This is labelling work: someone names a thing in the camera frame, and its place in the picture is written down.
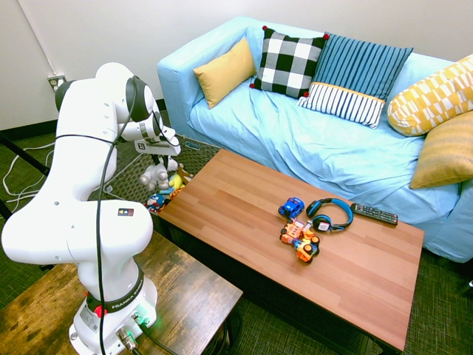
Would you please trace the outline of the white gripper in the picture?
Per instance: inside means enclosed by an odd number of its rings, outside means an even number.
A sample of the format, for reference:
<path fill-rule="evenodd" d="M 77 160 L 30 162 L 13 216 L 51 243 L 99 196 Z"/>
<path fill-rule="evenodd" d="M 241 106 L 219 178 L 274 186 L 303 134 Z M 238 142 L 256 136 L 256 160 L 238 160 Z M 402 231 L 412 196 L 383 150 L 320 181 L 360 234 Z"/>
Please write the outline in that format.
<path fill-rule="evenodd" d="M 181 152 L 180 142 L 177 138 L 172 138 L 171 142 L 138 140 L 135 141 L 135 149 L 139 153 L 150 154 L 154 165 L 158 164 L 158 155 L 162 155 L 165 167 L 169 166 L 169 156 L 177 156 Z"/>

